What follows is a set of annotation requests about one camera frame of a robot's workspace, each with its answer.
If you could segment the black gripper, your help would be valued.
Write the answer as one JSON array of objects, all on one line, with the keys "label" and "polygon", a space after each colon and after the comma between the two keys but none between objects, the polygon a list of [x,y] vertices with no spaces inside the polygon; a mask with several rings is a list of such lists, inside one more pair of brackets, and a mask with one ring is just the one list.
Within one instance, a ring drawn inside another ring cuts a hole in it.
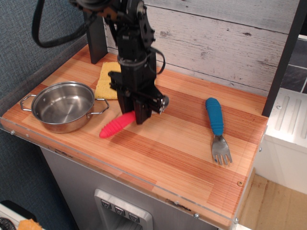
[{"label": "black gripper", "polygon": [[156,87],[156,55],[159,51],[144,51],[137,59],[127,59],[120,55],[117,61],[121,72],[111,71],[110,88],[117,91],[118,103],[123,114],[134,111],[136,123],[143,124],[151,118],[152,111],[161,114],[165,110],[165,95]]}]

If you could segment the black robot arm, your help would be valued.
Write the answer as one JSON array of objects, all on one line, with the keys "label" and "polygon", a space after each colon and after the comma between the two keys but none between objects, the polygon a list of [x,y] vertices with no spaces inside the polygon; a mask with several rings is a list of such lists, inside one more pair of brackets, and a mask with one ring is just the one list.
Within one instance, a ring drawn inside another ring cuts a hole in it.
[{"label": "black robot arm", "polygon": [[118,48],[120,72],[109,72],[110,87],[117,92],[123,114],[134,111],[136,123],[142,124],[152,112],[162,113],[168,106],[167,96],[156,88],[156,56],[152,47],[154,29],[147,18],[142,0],[72,0],[78,9],[104,18]]}]

